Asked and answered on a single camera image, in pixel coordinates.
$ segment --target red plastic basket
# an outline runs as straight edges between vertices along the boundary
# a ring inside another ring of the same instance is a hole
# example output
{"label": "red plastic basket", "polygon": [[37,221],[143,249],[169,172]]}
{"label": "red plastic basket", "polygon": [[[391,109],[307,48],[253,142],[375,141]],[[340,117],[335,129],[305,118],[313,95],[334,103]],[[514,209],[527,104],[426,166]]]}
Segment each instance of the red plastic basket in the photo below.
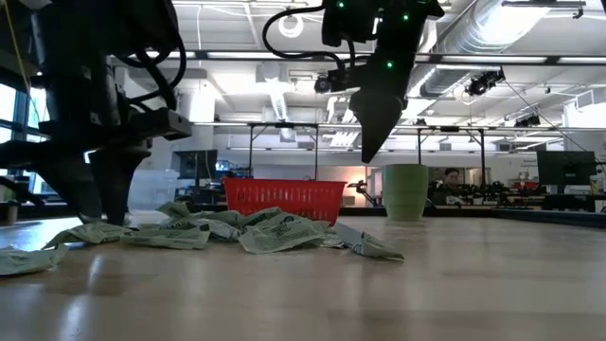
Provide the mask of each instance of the red plastic basket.
{"label": "red plastic basket", "polygon": [[229,209],[248,215],[269,207],[334,224],[345,182],[224,178]]}

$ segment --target computer monitor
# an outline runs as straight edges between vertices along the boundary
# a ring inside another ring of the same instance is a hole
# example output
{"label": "computer monitor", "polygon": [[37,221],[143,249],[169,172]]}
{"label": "computer monitor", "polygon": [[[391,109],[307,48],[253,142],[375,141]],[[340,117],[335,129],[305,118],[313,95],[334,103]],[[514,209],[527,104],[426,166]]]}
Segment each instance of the computer monitor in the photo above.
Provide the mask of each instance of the computer monitor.
{"label": "computer monitor", "polygon": [[589,178],[596,175],[594,152],[537,152],[537,164],[541,185],[557,185],[562,189],[590,185]]}
{"label": "computer monitor", "polygon": [[217,151],[175,152],[173,165],[177,166],[179,179],[213,179],[217,170],[217,157]]}

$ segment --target green plastic cup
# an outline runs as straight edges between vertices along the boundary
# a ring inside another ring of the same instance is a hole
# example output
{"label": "green plastic cup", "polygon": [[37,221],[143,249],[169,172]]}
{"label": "green plastic cup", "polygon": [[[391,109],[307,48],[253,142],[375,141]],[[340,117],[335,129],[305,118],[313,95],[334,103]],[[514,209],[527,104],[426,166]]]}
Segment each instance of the green plastic cup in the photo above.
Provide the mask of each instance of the green plastic cup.
{"label": "green plastic cup", "polygon": [[383,203],[392,221],[418,221],[427,199],[429,171],[423,165],[383,167]]}

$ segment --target ceiling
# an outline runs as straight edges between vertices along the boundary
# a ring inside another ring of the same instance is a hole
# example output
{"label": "ceiling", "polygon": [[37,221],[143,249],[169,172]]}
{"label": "ceiling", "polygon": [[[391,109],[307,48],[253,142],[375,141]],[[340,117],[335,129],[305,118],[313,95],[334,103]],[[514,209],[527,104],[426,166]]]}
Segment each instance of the ceiling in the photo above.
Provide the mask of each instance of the ceiling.
{"label": "ceiling", "polygon": [[[316,6],[320,0],[307,1]],[[470,0],[451,0],[451,9],[437,22],[438,35]],[[197,50],[263,50],[260,36],[268,17],[285,9],[290,1],[271,0],[244,3],[239,1],[191,1],[175,2],[182,37],[187,49]],[[601,55],[606,49],[606,35],[599,34],[606,28],[606,19],[599,1],[587,1],[585,15],[572,19],[575,9],[552,9],[526,36],[514,43],[506,53],[511,54],[580,54]],[[273,25],[268,34],[272,45],[283,51],[334,50],[321,43],[321,13],[304,19],[304,28],[296,38],[283,36]],[[372,51],[372,44],[356,45],[357,51]],[[271,106],[270,97],[256,87],[256,70],[260,62],[212,62],[190,61],[191,70],[203,68],[208,72],[222,93],[216,103],[216,114],[223,121],[238,118],[241,113],[260,113]],[[289,71],[297,74],[317,75],[334,68],[332,63],[288,62]],[[176,67],[166,62],[163,67]],[[514,114],[526,103],[537,104],[542,114],[553,123],[561,121],[561,104],[594,84],[606,83],[606,69],[599,67],[504,67],[507,81],[524,98],[520,99],[511,88],[500,84],[482,98],[470,103],[458,86],[445,100],[437,100],[424,115],[428,124],[497,124],[502,118]],[[316,95],[313,80],[299,80],[291,84],[285,100],[289,107],[327,108],[330,95]]]}

